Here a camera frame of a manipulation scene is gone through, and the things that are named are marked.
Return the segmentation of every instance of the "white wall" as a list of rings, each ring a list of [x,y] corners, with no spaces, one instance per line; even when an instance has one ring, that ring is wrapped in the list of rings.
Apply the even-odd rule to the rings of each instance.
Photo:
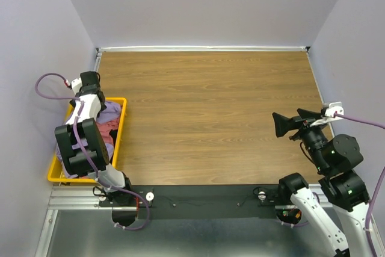
[[[54,129],[66,102],[34,92],[46,72],[68,78],[91,67],[94,45],[70,0],[0,0],[0,256],[33,256],[47,210]],[[70,94],[47,80],[46,93]]]
[[[384,123],[385,0],[338,0],[312,48],[310,59],[325,101],[342,101],[345,114]],[[349,121],[336,133],[355,136],[365,158],[357,173],[373,193],[385,166],[385,131]],[[374,216],[385,237],[385,188]]]
[[[337,0],[72,0],[97,47],[311,45]]]

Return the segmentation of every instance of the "wood grain surface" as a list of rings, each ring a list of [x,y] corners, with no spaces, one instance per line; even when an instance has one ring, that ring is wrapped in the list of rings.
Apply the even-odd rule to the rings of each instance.
[[[271,117],[320,110],[304,52],[104,52],[99,72],[105,96],[128,100],[118,168],[133,184],[320,179]]]

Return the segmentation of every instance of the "purple cloth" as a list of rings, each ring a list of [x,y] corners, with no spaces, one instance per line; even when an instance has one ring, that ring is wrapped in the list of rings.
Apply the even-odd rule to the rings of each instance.
[[[116,102],[105,101],[106,109],[101,111],[99,117],[96,119],[97,123],[103,124],[120,117],[122,107]]]
[[[81,140],[83,146],[87,146],[87,141],[86,140]],[[107,152],[108,152],[108,159],[111,160],[112,158],[112,155],[114,154],[114,146],[111,145],[111,144],[108,144],[108,143],[105,143],[106,145],[106,149],[107,149]],[[79,149],[79,144],[74,144],[72,146],[72,149],[75,150],[75,149]],[[61,157],[61,153],[60,153],[60,150],[59,150],[59,147],[58,145],[56,145],[56,156],[58,157],[58,159],[61,161],[62,165],[63,165],[63,173],[64,175],[66,176],[66,178],[77,178],[78,175],[69,175],[64,164],[63,164],[63,158]]]

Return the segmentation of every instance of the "screw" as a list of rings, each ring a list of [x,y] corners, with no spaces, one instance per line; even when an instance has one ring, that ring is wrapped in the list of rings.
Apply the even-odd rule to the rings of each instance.
[[[266,200],[266,193],[261,191],[258,193],[258,199],[261,200],[261,201],[264,201]]]

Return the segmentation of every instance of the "gray floor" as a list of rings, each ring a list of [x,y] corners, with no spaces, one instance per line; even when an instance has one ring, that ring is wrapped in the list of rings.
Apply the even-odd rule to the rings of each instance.
[[[271,219],[153,220],[127,232],[113,227],[109,211],[92,210],[59,213],[48,256],[312,257],[325,256],[323,249],[310,226]]]

